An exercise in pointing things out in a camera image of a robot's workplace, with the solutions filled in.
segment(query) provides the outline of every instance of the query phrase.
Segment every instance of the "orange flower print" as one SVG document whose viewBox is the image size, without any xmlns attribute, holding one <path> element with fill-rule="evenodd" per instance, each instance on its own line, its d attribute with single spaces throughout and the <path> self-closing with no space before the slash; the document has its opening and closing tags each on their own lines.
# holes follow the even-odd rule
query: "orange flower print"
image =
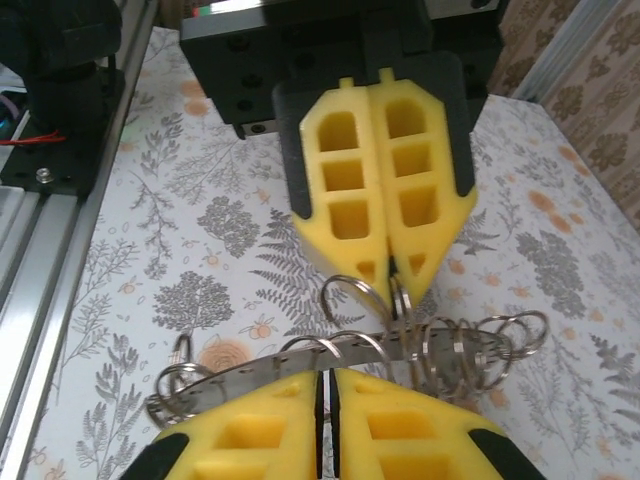
<svg viewBox="0 0 640 480">
<path fill-rule="evenodd" d="M 500 276 L 497 273 L 488 272 L 487 269 L 484 270 L 483 275 L 476 273 L 476 276 L 482 283 L 484 283 L 485 285 L 489 285 L 490 287 L 499 287 L 502 284 Z"/>
<path fill-rule="evenodd" d="M 204 117 L 209 113 L 209 106 L 204 100 L 190 100 L 184 106 L 187 115 L 194 117 Z"/>
<path fill-rule="evenodd" d="M 128 282 L 123 283 L 120 288 L 118 289 L 118 292 L 122 292 L 125 295 L 131 295 L 133 292 L 136 291 L 136 287 L 139 287 L 140 285 L 142 285 L 139 282 L 136 282 L 136 276 L 134 275 L 133 277 L 131 277 L 131 279 Z"/>
<path fill-rule="evenodd" d="M 572 232 L 571 225 L 564 219 L 564 217 L 561 217 L 560 215 L 554 213 L 549 216 L 549 219 L 551 220 L 551 224 L 562 233 Z"/>
<path fill-rule="evenodd" d="M 570 162 L 577 162 L 580 160 L 580 157 L 575 150 L 568 145 L 560 145 L 558 147 L 558 153 Z"/>
<path fill-rule="evenodd" d="M 531 295 L 531 292 L 529 292 L 530 288 L 531 287 L 523 287 L 518 284 L 515 287 L 509 287 L 509 290 L 511 290 L 516 297 L 531 298 L 533 295 Z"/>
<path fill-rule="evenodd" d="M 577 224 L 577 225 L 584 225 L 584 218 L 582 218 L 580 215 L 578 215 L 577 213 L 570 213 L 569 214 L 569 218 L 571 220 L 573 220 L 573 223 Z"/>
<path fill-rule="evenodd" d="M 589 314 L 589 320 L 597 323 L 602 323 L 604 322 L 604 315 L 602 315 L 600 309 L 594 308 Z"/>
<path fill-rule="evenodd" d="M 452 303 L 466 305 L 464 297 L 468 297 L 470 295 L 471 293 L 469 293 L 466 288 L 462 287 L 450 288 L 449 290 L 447 290 L 447 298 L 449 298 Z"/>
<path fill-rule="evenodd" d="M 552 212 L 555 210 L 556 206 L 549 197 L 547 197 L 544 193 L 538 192 L 537 190 L 531 190 L 529 192 L 529 201 L 536 207 L 538 210 L 542 210 L 543 212 Z"/>
<path fill-rule="evenodd" d="M 278 329 L 274 325 L 271 325 L 271 323 L 273 323 L 274 317 L 267 318 L 267 319 L 265 319 L 264 317 L 265 315 L 263 313 L 262 315 L 260 315 L 260 318 L 256 320 L 253 325 L 244 327 L 238 333 L 249 332 L 249 338 L 251 338 L 252 340 L 258 340 L 260 338 L 270 337 L 271 333 L 277 332 Z"/>
<path fill-rule="evenodd" d="M 571 327 L 567 327 L 564 330 L 562 330 L 562 336 L 567 340 L 575 340 L 577 337 L 576 331 Z"/>
<path fill-rule="evenodd" d="M 591 170 L 589 170 L 584 165 L 577 164 L 575 165 L 576 172 L 578 172 L 583 177 L 588 177 L 591 175 Z"/>
<path fill-rule="evenodd" d="M 248 362 L 251 353 L 247 346 L 239 340 L 222 340 L 218 335 L 211 338 L 204 346 L 198 361 L 212 372 L 221 372 Z"/>
<path fill-rule="evenodd" d="M 187 98 L 204 98 L 204 90 L 197 80 L 185 80 L 180 84 L 180 92 Z"/>
<path fill-rule="evenodd" d="M 462 260 L 450 258 L 447 260 L 447 264 L 449 265 L 449 270 L 451 270 L 452 273 L 455 273 L 456 275 L 464 275 L 466 268 L 464 268 Z"/>
<path fill-rule="evenodd" d="M 502 388 L 496 388 L 489 394 L 489 401 L 495 408 L 508 410 L 511 402 Z"/>
<path fill-rule="evenodd" d="M 487 304 L 486 302 L 482 304 L 482 310 L 484 311 L 484 314 L 488 317 L 499 315 L 498 309 L 493 305 Z"/>
</svg>

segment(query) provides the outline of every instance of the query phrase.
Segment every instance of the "metal strip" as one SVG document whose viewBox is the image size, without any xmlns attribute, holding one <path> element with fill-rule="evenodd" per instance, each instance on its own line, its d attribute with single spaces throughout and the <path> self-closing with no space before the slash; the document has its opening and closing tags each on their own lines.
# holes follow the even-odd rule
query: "metal strip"
<svg viewBox="0 0 640 480">
<path fill-rule="evenodd" d="M 68 255 L 64 260 L 59 282 L 51 299 L 38 350 L 31 364 L 28 383 L 25 385 L 20 398 L 21 403 L 15 416 L 16 420 L 11 427 L 11 443 L 3 452 L 6 454 L 4 455 L 6 460 L 2 471 L 0 471 L 0 480 L 22 478 L 30 448 L 38 430 L 40 416 L 49 393 L 51 378 L 57 367 L 60 350 L 67 332 L 75 292 L 82 275 L 87 250 L 106 191 L 120 139 L 121 128 L 127 115 L 129 99 L 133 94 L 153 28 L 153 19 L 158 2 L 157 0 L 150 0 L 145 5 L 146 9 L 142 11 L 142 18 L 137 22 L 136 35 L 132 38 L 133 45 L 125 46 L 129 52 L 124 62 L 126 68 L 125 91 L 116 112 L 113 127 L 109 132 L 95 187 L 86 203 L 80 209 L 68 248 L 65 246 L 65 251 L 68 250 Z"/>
<path fill-rule="evenodd" d="M 572 68 L 589 38 L 606 21 L 620 0 L 580 0 L 567 21 L 542 52 L 513 98 L 540 102 Z"/>
<path fill-rule="evenodd" d="M 4 303 L 16 273 L 22 253 L 28 240 L 29 230 L 33 228 L 38 218 L 37 206 L 40 195 L 37 193 L 25 193 L 22 203 L 15 213 L 11 227 L 7 232 L 2 248 L 0 249 L 0 306 Z"/>
<path fill-rule="evenodd" d="M 67 252 L 65 246 L 75 220 L 76 204 L 75 197 L 56 196 L 47 200 L 2 311 L 0 445 L 4 445 L 9 433 L 30 357 L 44 323 L 43 309 L 47 307 Z"/>
</svg>

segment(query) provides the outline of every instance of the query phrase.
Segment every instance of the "tree print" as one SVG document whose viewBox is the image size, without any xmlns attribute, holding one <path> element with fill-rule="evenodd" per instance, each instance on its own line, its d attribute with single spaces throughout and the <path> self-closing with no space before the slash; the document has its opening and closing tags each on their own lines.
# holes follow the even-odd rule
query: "tree print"
<svg viewBox="0 0 640 480">
<path fill-rule="evenodd" d="M 96 480 L 116 478 L 116 472 L 133 461 L 136 443 L 129 432 L 140 418 L 144 402 L 132 382 L 127 382 L 138 366 L 138 351 L 129 346 L 127 336 L 113 335 L 108 347 L 109 363 L 96 372 L 94 388 L 102 397 L 82 419 L 84 440 L 76 442 L 81 468 L 95 465 Z"/>
<path fill-rule="evenodd" d="M 229 197 L 215 197 L 198 218 L 198 225 L 210 237 L 222 241 L 225 250 L 235 258 L 255 245 L 260 231 L 251 214 L 243 210 L 242 202 L 230 203 Z"/>
<path fill-rule="evenodd" d="M 140 167 L 145 175 L 158 178 L 163 163 L 174 162 L 178 158 L 180 144 L 177 139 L 182 135 L 182 114 L 172 113 L 160 120 L 161 130 L 147 133 L 144 140 L 148 150 L 142 153 Z"/>
<path fill-rule="evenodd" d="M 165 194 L 152 191 L 135 173 L 132 172 L 132 175 L 138 179 L 140 186 L 138 198 L 130 208 L 131 210 L 147 208 L 147 218 L 139 222 L 138 227 L 149 232 L 144 244 L 153 252 L 144 273 L 151 280 L 160 280 L 167 273 L 167 264 L 163 260 L 173 257 L 171 245 L 166 237 L 167 230 L 178 229 L 173 219 L 167 216 L 167 211 L 173 210 L 173 202 Z"/>
<path fill-rule="evenodd" d="M 487 218 L 487 209 L 475 215 L 471 215 L 465 223 L 462 231 L 458 237 L 454 240 L 454 244 L 460 244 L 467 247 L 464 251 L 465 255 L 477 255 L 482 251 L 495 251 L 495 248 L 487 245 L 488 240 L 494 240 L 498 238 L 499 234 L 486 233 L 482 231 L 485 220 Z"/>
<path fill-rule="evenodd" d="M 286 315 L 292 326 L 284 335 L 320 335 L 326 336 L 333 326 L 324 317 L 318 294 L 324 278 L 306 259 L 300 247 L 291 215 L 271 209 L 269 230 L 262 236 L 267 241 L 260 244 L 265 251 L 256 258 L 269 263 L 273 270 L 252 270 L 268 280 L 275 288 L 261 288 L 256 295 L 276 304 Z M 337 287 L 330 287 L 330 304 L 335 312 L 349 298 Z M 341 325 L 347 325 L 363 318 L 334 313 Z"/>
<path fill-rule="evenodd" d="M 157 313 L 153 322 L 170 330 L 191 335 L 196 328 L 211 328 L 231 318 L 227 287 L 215 277 L 184 272 L 172 287 L 161 286 L 154 295 Z"/>
<path fill-rule="evenodd" d="M 528 232 L 516 235 L 517 252 L 535 265 L 538 288 L 553 298 L 551 308 L 568 318 L 583 317 L 587 308 L 576 293 L 584 290 L 578 260 L 565 240 L 549 232 L 540 234 L 541 240 Z"/>
<path fill-rule="evenodd" d="M 613 372 L 613 375 L 605 378 L 604 381 L 620 387 L 609 390 L 609 393 L 629 405 L 628 408 L 618 408 L 613 413 L 632 422 L 631 431 L 615 425 L 616 438 L 621 444 L 631 446 L 633 442 L 640 442 L 640 371 L 635 371 L 634 368 L 636 355 L 627 353 L 620 356 L 617 345 L 610 347 L 607 340 L 595 335 L 591 335 L 591 340 L 598 349 L 598 357 L 602 359 L 600 368 Z"/>
</svg>

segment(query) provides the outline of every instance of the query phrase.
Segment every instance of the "metal ring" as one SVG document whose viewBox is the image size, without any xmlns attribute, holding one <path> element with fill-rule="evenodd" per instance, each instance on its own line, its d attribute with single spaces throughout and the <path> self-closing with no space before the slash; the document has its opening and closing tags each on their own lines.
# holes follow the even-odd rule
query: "metal ring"
<svg viewBox="0 0 640 480">
<path fill-rule="evenodd" d="M 329 306 L 329 300 L 327 299 L 327 292 L 329 291 L 329 287 L 332 283 L 346 283 L 351 285 L 352 287 L 357 288 L 363 294 L 368 296 L 371 300 L 373 300 L 373 304 L 378 311 L 378 314 L 382 318 L 382 324 L 387 332 L 393 329 L 392 319 L 393 316 L 391 312 L 387 308 L 385 301 L 382 299 L 380 294 L 376 292 L 371 285 L 362 280 L 351 277 L 349 275 L 333 275 L 322 284 L 322 288 L 320 289 L 320 308 L 322 308 L 322 313 L 324 313 L 325 317 L 329 322 L 333 323 L 336 326 L 340 326 L 340 322 L 336 319 L 336 317 L 331 312 L 331 307 Z"/>
<path fill-rule="evenodd" d="M 509 337 L 507 337 L 506 335 L 501 335 L 500 339 L 502 341 L 506 341 L 508 343 L 506 348 L 509 349 L 510 351 L 513 351 L 513 342 Z M 479 391 L 493 390 L 495 387 L 500 385 L 509 376 L 509 371 L 511 370 L 511 366 L 513 365 L 514 358 L 511 355 L 507 355 L 505 358 L 503 358 L 503 360 L 504 360 L 504 364 L 500 374 L 492 382 L 488 384 L 483 383 L 482 385 L 478 385 L 477 388 Z"/>
<path fill-rule="evenodd" d="M 518 350 L 513 350 L 511 352 L 512 357 L 517 360 L 529 357 L 534 353 L 536 353 L 538 350 L 540 350 L 540 347 L 544 345 L 544 342 L 547 340 L 547 337 L 549 336 L 549 317 L 547 317 L 544 313 L 538 310 L 527 310 L 525 312 L 521 312 L 514 315 L 513 317 L 511 317 L 513 321 L 501 325 L 498 328 L 496 333 L 502 333 L 510 323 L 519 323 L 523 326 L 523 328 L 529 334 L 531 334 L 530 327 L 528 327 L 526 323 L 524 323 L 522 320 L 523 318 L 526 318 L 526 317 L 536 317 L 540 319 L 540 321 L 542 322 L 542 331 L 533 340 L 527 339 L 528 341 L 525 343 L 524 347 Z"/>
<path fill-rule="evenodd" d="M 280 351 L 278 353 L 284 353 L 287 350 L 289 350 L 296 343 L 303 342 L 305 340 L 309 341 L 309 342 L 317 343 L 319 345 L 322 345 L 327 350 L 329 350 L 333 354 L 334 357 L 336 357 L 336 360 L 338 360 L 338 362 L 340 363 L 341 367 L 345 366 L 344 365 L 344 358 L 342 357 L 342 354 L 340 353 L 340 350 L 338 350 L 338 348 L 333 343 L 331 343 L 326 338 L 315 337 L 313 335 L 301 335 L 299 337 L 292 338 L 291 340 L 289 340 L 287 343 L 285 343 L 282 346 L 282 348 L 280 349 Z M 317 359 L 318 359 L 318 352 L 314 352 L 314 356 L 313 356 L 313 359 L 312 359 L 312 364 L 309 366 L 309 370 L 315 370 L 315 364 L 316 364 Z M 274 367 L 275 367 L 275 370 L 276 370 L 276 379 L 279 379 L 280 378 L 280 366 L 282 365 L 282 361 L 281 361 L 279 356 L 274 357 L 273 364 L 274 364 Z"/>
<path fill-rule="evenodd" d="M 382 364 L 384 365 L 385 371 L 387 372 L 387 380 L 395 383 L 395 376 L 393 375 L 393 368 L 391 367 L 391 358 L 389 358 L 389 354 L 386 352 L 384 347 L 380 345 L 380 343 L 373 338 L 371 335 L 367 335 L 366 333 L 358 332 L 355 330 L 343 330 L 341 332 L 334 333 L 327 340 L 332 341 L 338 337 L 357 337 L 361 338 L 373 348 L 376 349 L 380 358 L 382 359 Z"/>
<path fill-rule="evenodd" d="M 191 418 L 194 416 L 194 414 L 191 413 L 186 413 L 183 410 L 175 407 L 174 405 L 172 405 L 169 400 L 173 400 L 174 397 L 179 393 L 178 390 L 175 390 L 175 387 L 173 385 L 173 382 L 169 381 L 169 395 L 165 396 L 160 390 L 160 385 L 162 380 L 164 379 L 164 377 L 169 376 L 169 378 L 171 378 L 171 375 L 175 375 L 176 373 L 196 373 L 198 375 L 201 375 L 202 377 L 206 377 L 206 378 L 211 378 L 211 377 L 215 377 L 215 373 L 213 373 L 211 370 L 209 370 L 207 367 L 200 365 L 198 363 L 177 363 L 174 365 L 169 365 L 167 368 L 165 368 L 160 375 L 158 375 L 158 378 L 156 378 L 156 382 L 154 385 L 155 388 L 155 392 L 156 392 L 156 397 L 158 399 L 158 403 L 160 403 L 160 405 L 162 405 L 163 408 L 167 409 L 169 412 L 171 412 L 172 414 L 176 415 L 177 417 L 180 417 L 182 419 L 186 419 L 186 418 Z M 226 391 L 224 390 L 224 388 L 222 386 L 220 386 L 220 389 L 222 390 L 222 396 L 224 401 L 227 401 L 227 394 Z"/>
</svg>

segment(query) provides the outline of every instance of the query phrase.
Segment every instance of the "fern print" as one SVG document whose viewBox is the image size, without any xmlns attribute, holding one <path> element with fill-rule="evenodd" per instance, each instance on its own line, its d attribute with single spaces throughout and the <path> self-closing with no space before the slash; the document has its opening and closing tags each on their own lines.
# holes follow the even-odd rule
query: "fern print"
<svg viewBox="0 0 640 480">
<path fill-rule="evenodd" d="M 127 382 L 127 377 L 138 366 L 138 351 L 129 346 L 125 335 L 114 334 L 112 343 L 107 349 L 110 363 L 105 363 L 102 370 L 96 372 L 95 390 L 102 401 L 93 410 L 85 411 L 82 419 L 84 440 L 76 442 L 80 467 L 94 465 L 96 480 L 117 478 L 116 473 L 133 461 L 136 443 L 130 441 L 129 432 L 144 407 L 142 392 Z"/>
<path fill-rule="evenodd" d="M 598 357 L 602 359 L 600 368 L 613 372 L 604 379 L 618 387 L 609 390 L 609 394 L 620 399 L 625 408 L 617 408 L 613 413 L 628 420 L 626 428 L 620 427 L 616 434 L 628 444 L 640 442 L 640 370 L 634 366 L 635 353 L 621 355 L 617 345 L 609 346 L 608 340 L 591 335 Z"/>
<path fill-rule="evenodd" d="M 265 252 L 256 255 L 267 262 L 274 270 L 252 270 L 274 288 L 259 289 L 256 295 L 280 308 L 291 327 L 284 335 L 320 335 L 326 336 L 334 328 L 324 317 L 318 303 L 318 294 L 324 278 L 305 259 L 291 215 L 274 208 L 271 209 L 269 230 L 262 235 L 266 241 L 259 245 Z M 330 303 L 335 311 L 343 305 L 348 295 L 337 287 L 331 287 Z M 341 325 L 354 323 L 360 316 L 335 314 Z"/>
<path fill-rule="evenodd" d="M 499 234 L 486 233 L 482 229 L 487 218 L 487 209 L 475 215 L 471 215 L 464 228 L 453 243 L 464 245 L 467 249 L 465 255 L 477 255 L 482 251 L 495 251 L 495 248 L 488 245 L 489 240 L 498 238 Z"/>
</svg>

